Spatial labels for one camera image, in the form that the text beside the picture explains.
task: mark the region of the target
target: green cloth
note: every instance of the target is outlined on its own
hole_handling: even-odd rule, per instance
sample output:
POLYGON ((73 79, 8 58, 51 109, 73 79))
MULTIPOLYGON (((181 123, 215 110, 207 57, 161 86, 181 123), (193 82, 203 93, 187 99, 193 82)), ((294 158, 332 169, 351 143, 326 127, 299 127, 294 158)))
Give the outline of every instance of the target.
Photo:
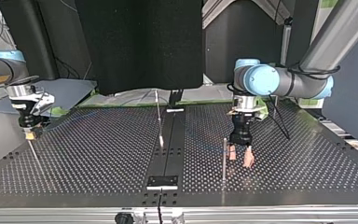
POLYGON ((263 109, 257 111, 257 117, 261 120, 265 119, 269 116, 269 109, 266 106, 266 103, 263 101, 263 99, 260 96, 256 97, 257 105, 264 106, 263 109))
POLYGON ((319 100, 300 99, 299 105, 317 105, 319 100))
POLYGON ((334 7, 338 0, 322 0, 321 8, 334 7))
POLYGON ((68 112, 69 112, 68 110, 64 110, 60 106, 56 106, 56 107, 53 107, 50 109, 51 115, 54 115, 54 116, 66 115, 68 112))

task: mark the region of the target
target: thin metal rod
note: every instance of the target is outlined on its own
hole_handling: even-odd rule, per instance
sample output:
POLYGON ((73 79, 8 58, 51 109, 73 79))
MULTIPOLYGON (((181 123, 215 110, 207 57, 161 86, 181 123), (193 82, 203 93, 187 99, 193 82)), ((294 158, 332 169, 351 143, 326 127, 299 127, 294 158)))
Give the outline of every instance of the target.
POLYGON ((158 98, 158 91, 155 90, 155 95, 156 95, 156 104, 157 104, 157 114, 158 114, 158 139, 159 139, 159 144, 161 147, 164 147, 164 139, 162 137, 162 125, 161 125, 161 114, 159 111, 159 98, 158 98))
POLYGON ((30 140, 27 141, 28 142, 28 145, 30 145, 30 149, 32 151, 32 154, 34 155, 34 158, 39 161, 39 158, 37 158, 37 154, 36 154, 36 151, 34 150, 34 145, 32 145, 32 142, 30 140))
POLYGON ((227 139, 223 139, 223 184, 226 184, 227 139))

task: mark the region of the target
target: robotic arm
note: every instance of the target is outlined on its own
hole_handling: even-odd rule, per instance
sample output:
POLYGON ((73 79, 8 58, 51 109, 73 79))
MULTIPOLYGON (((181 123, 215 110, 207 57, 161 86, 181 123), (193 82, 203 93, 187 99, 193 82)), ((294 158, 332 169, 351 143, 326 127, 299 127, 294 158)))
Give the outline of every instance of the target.
POLYGON ((5 85, 12 106, 20 113, 19 124, 27 140, 35 140, 40 136, 40 115, 54 104, 54 96, 37 91, 31 84, 32 79, 20 51, 0 51, 0 85, 5 85))
POLYGON ((234 131, 231 145, 251 147, 250 125, 259 110, 256 96, 323 99, 331 95, 339 63, 358 43, 358 1, 340 0, 316 35, 304 58, 293 67, 278 68, 256 59, 237 60, 232 91, 234 131))

